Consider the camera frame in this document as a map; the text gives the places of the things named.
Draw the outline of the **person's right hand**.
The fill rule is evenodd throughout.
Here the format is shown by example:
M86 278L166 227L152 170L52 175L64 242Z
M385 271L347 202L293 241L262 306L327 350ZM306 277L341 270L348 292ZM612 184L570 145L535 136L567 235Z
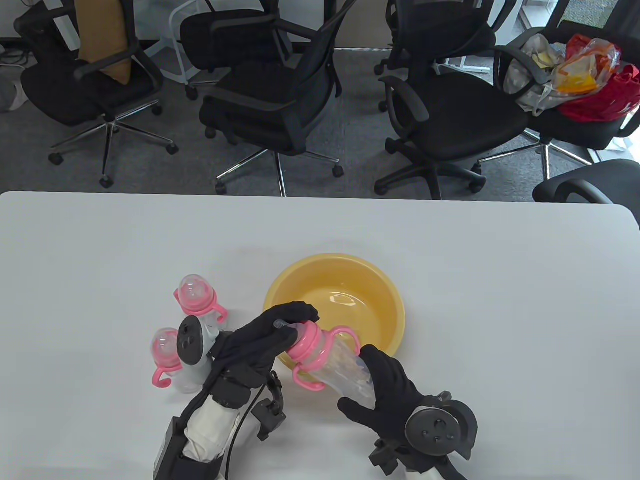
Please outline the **person's right hand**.
M375 407L368 409L348 397L342 397L337 402L339 411L350 421L373 430L379 438L396 441L411 454L418 455L419 451L410 445L406 437L407 421L418 407L438 405L439 400L420 393L407 377L400 361L374 345L364 345L359 358L372 377Z

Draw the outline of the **person's left hand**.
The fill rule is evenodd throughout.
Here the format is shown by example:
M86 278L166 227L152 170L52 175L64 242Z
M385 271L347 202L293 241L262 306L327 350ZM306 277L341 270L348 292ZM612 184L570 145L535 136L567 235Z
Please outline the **person's left hand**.
M293 325L318 320L313 305L292 301L271 307L234 331L220 348L214 348L216 377L208 391L212 399L227 409L245 406L253 390L267 383L276 358L297 342Z

